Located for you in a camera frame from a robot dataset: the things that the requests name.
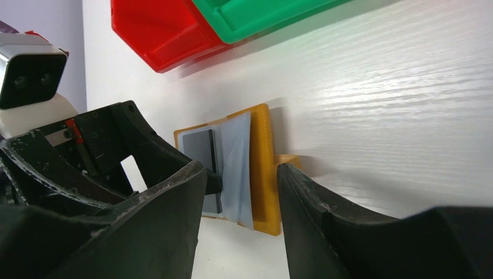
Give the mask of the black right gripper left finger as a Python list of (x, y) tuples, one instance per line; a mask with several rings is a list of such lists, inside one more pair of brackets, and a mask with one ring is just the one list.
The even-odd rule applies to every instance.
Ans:
[(94, 216), (1, 206), (2, 278), (190, 278), (207, 182), (193, 161)]

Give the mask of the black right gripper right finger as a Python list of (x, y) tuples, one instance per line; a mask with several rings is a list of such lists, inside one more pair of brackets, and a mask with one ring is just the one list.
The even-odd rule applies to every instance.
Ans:
[(438, 206), (397, 219), (277, 168), (291, 278), (491, 278), (492, 209)]

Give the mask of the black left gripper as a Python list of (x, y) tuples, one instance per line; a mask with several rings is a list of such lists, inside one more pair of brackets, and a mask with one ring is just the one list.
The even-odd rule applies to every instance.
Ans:
[(122, 166), (131, 155), (147, 187), (192, 161), (157, 134), (133, 101), (120, 102), (3, 139), (1, 205), (133, 208)]

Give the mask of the black VIP card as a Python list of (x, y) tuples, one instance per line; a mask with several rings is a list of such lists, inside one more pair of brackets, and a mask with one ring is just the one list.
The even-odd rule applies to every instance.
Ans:
[[(206, 129), (184, 134), (182, 152), (193, 160), (197, 160), (208, 170), (217, 174), (217, 160), (214, 130)], [(204, 197), (203, 214), (220, 214), (222, 206), (220, 193), (207, 194)]]

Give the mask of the yellow leather card holder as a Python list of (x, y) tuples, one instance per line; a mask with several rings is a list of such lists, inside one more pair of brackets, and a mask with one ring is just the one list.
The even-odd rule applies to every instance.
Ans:
[(202, 215), (279, 235), (281, 214), (276, 168), (280, 163), (299, 166), (300, 162), (297, 155), (274, 154), (267, 104), (176, 130), (173, 133), (175, 147), (182, 152), (184, 134), (206, 129), (214, 130), (215, 134), (217, 170), (223, 184), (219, 191), (222, 213)]

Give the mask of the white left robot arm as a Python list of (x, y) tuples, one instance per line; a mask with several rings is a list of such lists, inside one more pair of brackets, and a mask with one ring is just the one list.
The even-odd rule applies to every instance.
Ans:
[(133, 101), (79, 113), (61, 95), (1, 112), (1, 213), (33, 206), (95, 215), (136, 195), (122, 161), (147, 188), (191, 161), (160, 137)]

